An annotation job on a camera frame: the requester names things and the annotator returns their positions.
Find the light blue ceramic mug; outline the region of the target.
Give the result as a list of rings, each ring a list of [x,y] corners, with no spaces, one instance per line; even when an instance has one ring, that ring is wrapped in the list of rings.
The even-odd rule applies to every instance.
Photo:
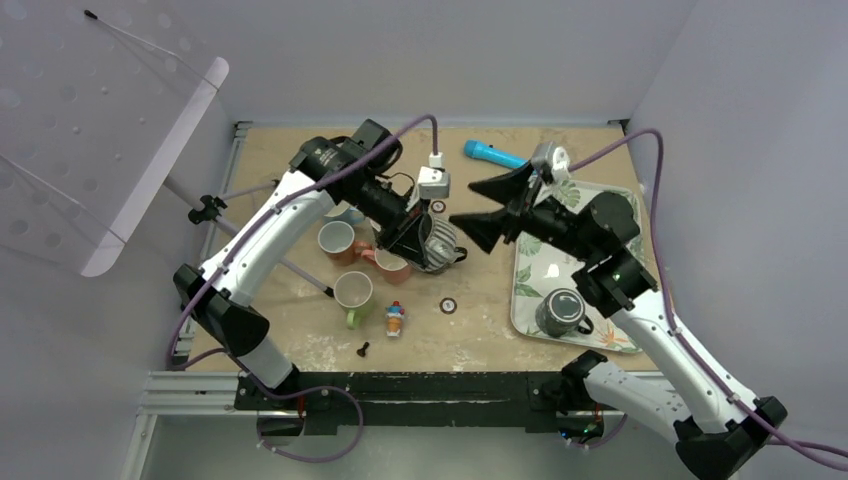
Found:
[[[343,222],[350,226],[356,226],[365,220],[363,213],[347,202],[335,205],[323,217],[324,223]]]

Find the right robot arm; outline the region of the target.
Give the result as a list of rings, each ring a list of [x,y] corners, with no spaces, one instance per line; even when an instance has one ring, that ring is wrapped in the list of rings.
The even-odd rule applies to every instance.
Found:
[[[562,369],[554,388],[561,409],[599,403],[622,411],[671,442],[700,479],[732,476],[767,444],[786,408],[724,371],[666,305],[657,280],[629,250],[640,227],[626,197],[604,191],[573,212],[543,191],[530,166],[470,189],[498,209],[453,214],[453,225],[484,252],[528,234],[580,261],[573,281],[584,302],[633,339],[671,384],[663,390],[588,351]]]

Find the pink ceramic mug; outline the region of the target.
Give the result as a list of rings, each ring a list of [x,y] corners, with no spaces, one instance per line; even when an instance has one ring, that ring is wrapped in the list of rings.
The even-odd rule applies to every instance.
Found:
[[[406,282],[412,274],[412,267],[405,259],[388,251],[377,249],[371,257],[382,278],[391,285]]]

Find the striped ceramic mug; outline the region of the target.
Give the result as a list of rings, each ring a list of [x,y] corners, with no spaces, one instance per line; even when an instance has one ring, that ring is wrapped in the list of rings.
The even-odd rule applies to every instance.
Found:
[[[457,243],[457,231],[442,217],[427,213],[419,229],[424,260],[416,268],[427,274],[441,274],[464,261],[468,250]]]

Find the light green ceramic mug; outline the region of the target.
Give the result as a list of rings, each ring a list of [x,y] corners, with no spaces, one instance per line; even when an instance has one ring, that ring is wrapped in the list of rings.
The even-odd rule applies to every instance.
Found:
[[[374,310],[374,285],[371,278],[361,271],[342,274],[336,280],[333,291],[350,330],[357,329]]]

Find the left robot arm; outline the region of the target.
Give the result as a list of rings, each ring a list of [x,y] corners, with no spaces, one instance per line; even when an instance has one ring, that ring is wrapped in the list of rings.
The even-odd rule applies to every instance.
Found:
[[[290,376],[293,363],[268,337],[269,321],[251,305],[256,292],[287,251],[338,201],[364,203],[361,189],[373,177],[366,169],[369,163],[413,127],[435,120],[423,114],[359,157],[336,151],[330,141],[307,143],[263,209],[221,251],[199,268],[184,264],[174,274],[182,303],[177,325],[194,319],[222,352],[259,377],[259,395],[272,408],[292,405],[298,382]]]

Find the dark grey mug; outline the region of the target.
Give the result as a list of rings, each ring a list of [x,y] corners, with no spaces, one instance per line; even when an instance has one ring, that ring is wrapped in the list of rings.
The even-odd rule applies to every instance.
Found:
[[[572,289],[552,290],[536,307],[535,322],[540,330],[552,338],[573,335],[590,335],[595,326],[586,313],[582,297]]]

